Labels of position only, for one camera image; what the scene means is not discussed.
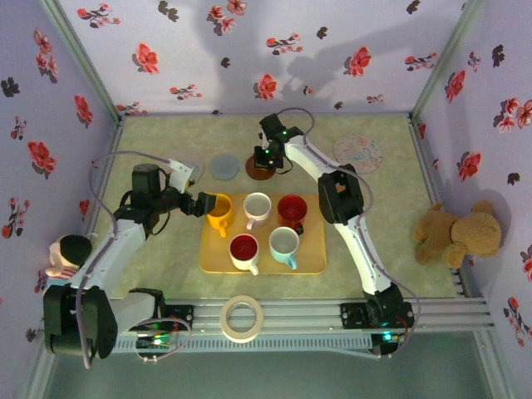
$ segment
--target roll of tape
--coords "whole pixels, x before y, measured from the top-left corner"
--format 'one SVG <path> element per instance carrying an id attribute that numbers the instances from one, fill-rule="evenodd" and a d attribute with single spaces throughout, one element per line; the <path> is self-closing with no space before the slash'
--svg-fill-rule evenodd
<path id="1" fill-rule="evenodd" d="M 236 307 L 240 304 L 250 306 L 255 313 L 255 323 L 247 331 L 238 332 L 233 330 L 229 326 L 228 313 L 233 307 Z M 222 333 L 233 342 L 236 343 L 246 343 L 253 341 L 260 333 L 260 330 L 263 328 L 264 322 L 264 311 L 260 304 L 253 298 L 247 295 L 238 295 L 232 297 L 229 301 L 225 303 L 222 307 L 222 313 L 219 315 L 219 324 L 222 327 Z"/>

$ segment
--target yellow tray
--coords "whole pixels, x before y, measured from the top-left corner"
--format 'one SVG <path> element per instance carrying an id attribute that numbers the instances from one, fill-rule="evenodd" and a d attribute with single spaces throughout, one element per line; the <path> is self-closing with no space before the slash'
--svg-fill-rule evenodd
<path id="1" fill-rule="evenodd" d="M 301 195 L 307 202 L 307 216 L 303 223 L 304 233 L 299 236 L 299 248 L 296 253 L 298 268 L 291 270 L 287 264 L 280 264 L 272 258 L 269 252 L 268 239 L 274 229 L 279 227 L 277 221 L 277 204 L 284 195 L 268 195 L 272 200 L 272 211 L 266 224 L 249 231 L 244 213 L 244 199 L 246 194 L 228 195 L 233 201 L 234 222 L 227 229 L 227 238 L 222 239 L 219 231 L 210 227 L 205 218 L 201 235 L 201 249 L 199 251 L 199 266 L 207 273 L 249 273 L 233 266 L 229 256 L 229 242 L 242 233 L 253 235 L 259 242 L 259 275 L 260 274 L 319 274 L 325 269 L 327 256 L 325 254 L 325 231 L 323 217 L 319 211 L 317 195 Z"/>

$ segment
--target floral wallpaper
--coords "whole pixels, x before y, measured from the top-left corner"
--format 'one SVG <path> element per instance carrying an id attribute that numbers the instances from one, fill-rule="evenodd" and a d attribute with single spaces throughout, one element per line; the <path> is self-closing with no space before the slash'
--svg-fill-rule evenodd
<path id="1" fill-rule="evenodd" d="M 116 109 L 139 115 L 410 111 L 465 0 L 58 2 Z"/>
<path id="2" fill-rule="evenodd" d="M 532 32 L 527 9 L 526 0 L 485 2 L 420 125 L 447 210 L 468 214 L 486 199 L 501 224 L 499 254 L 463 268 L 488 299 L 516 397 L 530 397 L 532 381 L 532 42 L 515 40 Z"/>
<path id="3" fill-rule="evenodd" d="M 0 397 L 11 399 L 41 350 L 48 247 L 81 231 L 85 176 L 114 126 L 38 2 L 12 2 L 0 32 Z"/>

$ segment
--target yellow mug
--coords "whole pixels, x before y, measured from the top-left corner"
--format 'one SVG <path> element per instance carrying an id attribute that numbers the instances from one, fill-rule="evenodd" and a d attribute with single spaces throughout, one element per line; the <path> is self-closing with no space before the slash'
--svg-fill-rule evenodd
<path id="1" fill-rule="evenodd" d="M 207 220 L 213 229 L 219 231 L 222 238 L 227 237 L 227 228 L 233 223 L 234 210 L 231 198 L 224 194 L 216 195 L 216 206 L 207 214 Z"/>

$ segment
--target stuffed toy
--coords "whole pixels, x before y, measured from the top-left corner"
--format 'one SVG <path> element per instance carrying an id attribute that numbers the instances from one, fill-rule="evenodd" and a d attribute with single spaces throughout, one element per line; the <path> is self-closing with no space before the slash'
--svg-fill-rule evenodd
<path id="1" fill-rule="evenodd" d="M 501 230 L 493 217 L 493 206 L 486 200 L 473 205 L 472 213 L 458 218 L 441 210 L 443 203 L 432 205 L 419 219 L 412 237 L 421 243 L 416 260 L 427 264 L 442 254 L 450 268 L 459 268 L 466 255 L 489 258 L 499 252 Z"/>
<path id="2" fill-rule="evenodd" d="M 51 278 L 68 280 L 89 258 L 91 241 L 82 235 L 64 235 L 50 245 L 50 264 L 46 274 Z"/>

